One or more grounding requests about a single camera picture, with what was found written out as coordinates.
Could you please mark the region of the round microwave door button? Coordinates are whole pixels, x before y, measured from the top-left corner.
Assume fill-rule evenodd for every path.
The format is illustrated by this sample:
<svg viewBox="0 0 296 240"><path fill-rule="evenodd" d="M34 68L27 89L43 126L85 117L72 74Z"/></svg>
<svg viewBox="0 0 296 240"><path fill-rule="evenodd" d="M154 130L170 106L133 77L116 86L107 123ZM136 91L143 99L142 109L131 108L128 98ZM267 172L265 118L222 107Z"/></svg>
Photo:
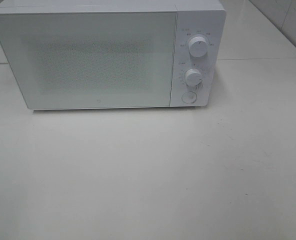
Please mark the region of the round microwave door button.
<svg viewBox="0 0 296 240"><path fill-rule="evenodd" d="M186 92L181 97L186 104L193 104L197 100L197 94L193 91Z"/></svg>

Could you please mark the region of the white microwave knob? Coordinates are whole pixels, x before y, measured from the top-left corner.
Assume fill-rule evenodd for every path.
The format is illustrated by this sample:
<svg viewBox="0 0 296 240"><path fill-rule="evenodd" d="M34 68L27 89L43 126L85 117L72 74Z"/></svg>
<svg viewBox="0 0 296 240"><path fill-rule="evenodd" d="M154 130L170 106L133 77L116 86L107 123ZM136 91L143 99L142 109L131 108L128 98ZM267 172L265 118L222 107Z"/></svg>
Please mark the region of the white microwave knob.
<svg viewBox="0 0 296 240"><path fill-rule="evenodd" d="M195 87L202 83L202 73L196 68L191 68L185 72L184 80L187 86Z"/></svg>
<svg viewBox="0 0 296 240"><path fill-rule="evenodd" d="M209 41L205 36L195 35L188 41L188 50L192 57L201 58L208 52Z"/></svg>

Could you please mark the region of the white microwave door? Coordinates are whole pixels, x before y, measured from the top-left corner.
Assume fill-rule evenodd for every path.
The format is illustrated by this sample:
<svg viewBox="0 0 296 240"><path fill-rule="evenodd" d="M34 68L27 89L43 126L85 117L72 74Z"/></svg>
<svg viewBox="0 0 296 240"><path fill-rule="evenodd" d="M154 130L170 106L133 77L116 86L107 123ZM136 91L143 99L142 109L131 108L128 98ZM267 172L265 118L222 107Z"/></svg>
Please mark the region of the white microwave door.
<svg viewBox="0 0 296 240"><path fill-rule="evenodd" d="M31 110L166 107L176 17L0 14L0 43Z"/></svg>

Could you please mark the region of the white microwave oven body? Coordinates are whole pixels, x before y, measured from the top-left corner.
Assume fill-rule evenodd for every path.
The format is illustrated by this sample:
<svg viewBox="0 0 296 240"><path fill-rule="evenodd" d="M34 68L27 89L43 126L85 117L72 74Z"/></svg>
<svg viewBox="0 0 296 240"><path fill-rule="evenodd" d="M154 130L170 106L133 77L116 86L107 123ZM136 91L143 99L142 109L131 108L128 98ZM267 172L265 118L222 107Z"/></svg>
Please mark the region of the white microwave oven body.
<svg viewBox="0 0 296 240"><path fill-rule="evenodd" d="M87 109L206 106L226 20L226 11L218 0L4 0L0 3L0 15L160 12L176 13L169 105ZM207 53L203 57L190 55L188 42L193 36L204 36L208 40ZM201 72L202 83L195 87L186 84L184 74L189 69ZM186 92L197 94L194 103L182 101Z"/></svg>

